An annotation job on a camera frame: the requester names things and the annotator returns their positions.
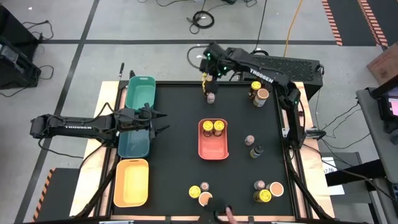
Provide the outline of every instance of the metal frame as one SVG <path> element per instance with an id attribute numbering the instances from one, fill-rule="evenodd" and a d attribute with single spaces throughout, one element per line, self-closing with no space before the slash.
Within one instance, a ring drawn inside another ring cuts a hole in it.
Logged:
<path id="1" fill-rule="evenodd" d="M 127 87 L 127 84 L 128 84 L 127 80 L 122 80 L 122 81 L 119 82 L 118 93 L 116 95 L 115 108 L 119 108 L 120 107 L 122 90 L 125 87 Z M 218 84 L 219 85 L 231 85 L 231 86 L 233 86 L 233 85 L 249 85 L 248 82 L 218 82 Z M 198 82 L 198 81 L 157 81 L 156 85 L 195 85 L 195 86 L 197 86 L 197 85 L 201 85 L 201 82 Z M 275 100 L 277 102 L 278 115 L 279 115 L 279 118 L 280 118 L 279 133 L 280 133 L 281 141 L 282 141 L 282 155 L 283 155 L 283 157 L 285 158 L 285 161 L 286 161 L 286 159 L 288 159 L 288 158 L 285 157 L 285 153 L 283 153 L 283 152 L 285 150 L 289 150 L 289 148 L 286 145 L 286 143 L 283 142 L 282 127 L 284 127 L 284 120 L 283 120 L 282 110 L 280 108 L 280 104 L 279 104 L 279 101 L 277 99 L 277 94 L 276 94 L 276 90 L 275 89 L 274 89 L 274 93 L 275 93 L 274 97 L 275 97 Z M 300 178 L 303 181 L 303 183 L 306 185 L 304 171 L 303 171 L 303 165 L 302 165 L 302 159 L 301 159 L 300 153 L 298 151 L 295 151 L 294 153 L 296 153 L 295 157 L 296 157 L 296 161 L 297 161 L 297 169 L 298 169 Z M 119 162 L 120 160 L 121 160 L 121 158 L 116 154 L 115 161 Z M 106 171 L 108 170 L 108 168 L 107 168 L 108 166 L 109 166 L 109 156 L 108 156 L 108 153 L 107 153 L 106 159 L 105 159 L 105 163 L 104 163 L 104 167 L 106 167 L 106 168 L 103 167 L 103 170 L 102 170 L 102 173 L 101 173 L 101 182 L 104 179 L 103 177 L 105 177 L 104 172 L 106 173 Z M 294 180 L 289 175 L 289 172 L 287 170 L 287 166 L 285 168 L 286 168 L 285 171 L 286 171 L 286 175 L 287 175 L 287 180 L 288 180 L 288 183 L 289 183 L 289 193 L 290 193 L 290 201 L 292 203 L 292 208 L 293 208 L 293 216 L 295 217 L 295 219 L 298 219 L 298 218 L 300 218 L 300 210 L 299 210 L 299 203 L 297 201 L 297 193 L 296 193 L 295 183 L 294 183 Z M 112 181 L 110 192 L 109 192 L 109 197 L 108 197 L 108 204 L 106 206 L 106 216 L 107 217 L 110 217 L 112 215 L 112 213 L 113 213 L 114 204 L 113 204 L 112 198 L 113 198 L 113 195 L 114 195 L 114 185 L 115 185 L 114 181 Z M 304 200 L 304 204 L 305 204 L 305 210 L 306 210 L 306 213 L 307 213 L 307 217 L 308 218 L 310 218 L 310 217 L 312 218 L 312 213 L 311 213 L 312 210 L 310 209 L 310 206 L 309 206 L 309 204 L 308 204 L 308 202 L 306 200 Z M 99 208 L 100 206 L 101 206 L 101 202 L 99 201 L 97 203 L 96 207 Z M 165 221 L 155 221 L 155 220 L 136 220 L 136 221 L 134 221 L 134 223 L 137 223 L 137 222 L 139 222 L 139 223 L 155 223 L 155 222 L 164 223 Z M 191 223 L 191 221 L 173 221 L 173 223 L 174 222 Z"/>

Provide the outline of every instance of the yellow cable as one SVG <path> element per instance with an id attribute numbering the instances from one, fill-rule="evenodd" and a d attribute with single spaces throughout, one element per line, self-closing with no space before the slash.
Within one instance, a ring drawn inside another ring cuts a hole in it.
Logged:
<path id="1" fill-rule="evenodd" d="M 299 13 L 299 10 L 300 10 L 300 7 L 301 7 L 301 3 L 303 3 L 303 0 L 300 0 L 300 3 L 299 3 L 298 6 L 297 6 L 296 13 L 294 14 L 293 21 L 292 21 L 292 23 L 291 23 L 291 25 L 290 25 L 290 28 L 289 28 L 289 32 L 287 33 L 284 57 L 285 57 L 285 55 L 286 55 L 287 46 L 289 46 L 290 31 L 292 30 L 294 21 L 296 20 L 297 14 Z"/>

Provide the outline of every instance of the concrete floor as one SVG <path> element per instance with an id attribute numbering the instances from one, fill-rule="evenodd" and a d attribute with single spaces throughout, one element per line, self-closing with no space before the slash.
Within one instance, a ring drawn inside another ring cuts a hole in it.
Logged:
<path id="1" fill-rule="evenodd" d="M 0 0 L 21 22 L 42 22 L 48 19 L 53 25 L 54 40 L 80 40 L 94 2 L 98 0 Z M 252 8 L 242 1 L 233 6 L 212 10 L 216 19 L 211 29 L 198 35 L 189 33 L 186 17 L 200 10 L 201 4 L 179 2 L 169 7 L 159 7 L 153 0 L 139 4 L 135 0 L 99 0 L 87 39 L 90 40 L 173 40 L 173 39 L 232 39 L 255 40 L 262 14 L 263 0 Z M 262 27 L 262 40 L 285 40 L 298 0 L 269 0 Z M 206 3 L 209 9 L 221 4 L 218 0 Z M 48 26 L 32 31 L 49 36 Z M 306 0 L 292 29 L 291 40 L 334 40 L 322 4 Z M 85 44 L 81 55 L 76 54 L 76 44 L 42 44 L 34 63 L 52 65 L 55 74 L 51 80 L 41 80 L 37 88 L 24 90 L 13 98 L 0 96 L 0 169 L 7 177 L 0 182 L 1 223 L 16 220 L 22 198 L 31 178 L 40 149 L 29 136 L 30 120 L 36 116 L 53 113 L 68 73 L 74 74 L 62 115 L 92 117 L 100 85 L 105 80 L 117 80 L 121 62 L 126 64 L 125 76 L 133 69 L 138 75 L 151 75 L 157 80 L 199 80 L 201 74 L 186 60 L 186 52 L 193 44 L 118 45 Z M 254 45 L 224 45 L 252 50 Z M 271 55 L 282 56 L 284 45 L 260 45 Z M 324 127 L 335 116 L 355 105 L 355 91 L 377 82 L 366 69 L 372 59 L 382 52 L 380 47 L 339 47 L 337 45 L 290 45 L 287 57 L 308 58 L 321 61 L 325 66 L 324 87 L 320 93 L 318 111 L 316 97 L 310 101 L 312 115 L 318 115 L 319 126 Z M 192 60 L 201 52 L 193 51 Z M 72 60 L 78 59 L 76 69 L 70 69 Z M 44 69 L 43 75 L 49 75 Z M 335 146 L 346 146 L 368 133 L 361 112 L 350 117 L 337 130 L 338 139 L 325 138 Z M 55 137 L 53 150 L 82 156 L 86 139 Z M 321 151 L 328 149 L 320 143 Z M 345 150 L 359 152 L 363 162 L 377 158 L 371 138 Z M 48 153 L 24 221 L 31 221 L 40 197 L 44 180 L 53 167 L 78 167 L 80 159 L 71 159 Z M 334 205 L 336 216 L 346 221 L 372 223 L 367 206 Z"/>

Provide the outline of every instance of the tabletop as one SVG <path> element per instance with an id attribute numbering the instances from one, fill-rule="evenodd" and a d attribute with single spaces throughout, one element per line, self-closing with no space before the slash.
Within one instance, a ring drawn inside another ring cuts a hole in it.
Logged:
<path id="1" fill-rule="evenodd" d="M 99 93 L 99 98 L 96 106 L 95 114 L 100 112 L 102 106 L 108 102 L 111 105 L 114 105 L 116 102 L 116 95 L 118 92 L 119 82 L 103 82 L 101 86 L 101 91 Z M 305 127 L 309 128 L 313 126 L 312 118 L 308 106 L 307 96 L 305 94 L 303 83 L 296 83 L 297 87 L 301 91 L 301 100 L 303 103 L 303 107 L 305 110 Z M 124 97 L 122 95 L 122 101 L 120 105 L 124 105 Z M 105 109 L 103 114 L 111 113 L 109 109 Z M 318 149 L 317 141 L 314 139 L 306 139 L 305 144 Z M 89 139 L 88 144 L 85 151 L 85 157 L 91 153 L 94 149 L 100 146 L 100 143 L 97 140 Z M 82 167 L 80 176 L 78 179 L 78 183 L 76 186 L 75 196 L 73 198 L 72 207 L 70 210 L 70 215 L 76 215 L 80 212 L 83 207 L 87 204 L 87 202 L 91 199 L 93 194 L 96 192 L 101 178 L 101 171 L 104 164 L 106 148 L 103 147 L 96 154 L 92 156 L 91 159 L 86 161 L 86 164 Z M 308 149 L 306 147 L 301 148 L 300 154 L 302 157 L 302 164 L 305 174 L 305 180 L 307 183 L 307 188 L 314 196 L 315 200 L 322 206 L 324 211 L 327 212 L 330 216 L 334 217 L 333 207 L 331 204 L 328 187 L 326 184 L 326 178 L 323 172 L 322 160 L 319 153 L 313 151 L 312 149 Z M 112 149 L 111 156 L 109 158 L 109 169 L 112 166 L 112 161 L 114 161 L 114 157 L 116 155 L 116 149 Z M 100 215 L 105 215 L 106 213 L 106 204 L 109 197 L 110 186 L 105 190 L 102 198 L 101 208 L 99 210 Z M 303 202 L 302 194 L 299 188 L 296 186 L 298 205 L 300 209 L 301 217 L 306 217 L 305 214 L 305 206 Z M 164 220 L 165 217 L 152 217 L 158 220 Z M 192 220 L 197 220 L 198 217 L 191 217 Z M 138 217 L 134 216 L 117 216 L 112 217 L 112 219 L 135 219 Z M 179 220 L 179 217 L 172 217 L 172 220 Z M 237 217 L 238 221 L 247 221 L 247 217 Z M 264 217 L 261 220 L 255 221 L 293 221 L 293 217 Z"/>
<path id="2" fill-rule="evenodd" d="M 387 178 L 392 183 L 398 183 L 398 172 L 396 172 L 398 170 L 398 147 L 393 145 L 389 139 L 389 134 L 383 130 L 384 123 L 380 118 L 377 101 L 371 97 L 367 90 L 358 90 L 356 96 Z"/>

